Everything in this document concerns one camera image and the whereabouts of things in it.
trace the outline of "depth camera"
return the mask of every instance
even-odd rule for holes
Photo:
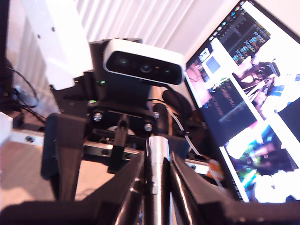
[[[179,53],[122,39],[112,39],[107,44],[103,68],[111,73],[176,85],[183,81],[186,69]]]

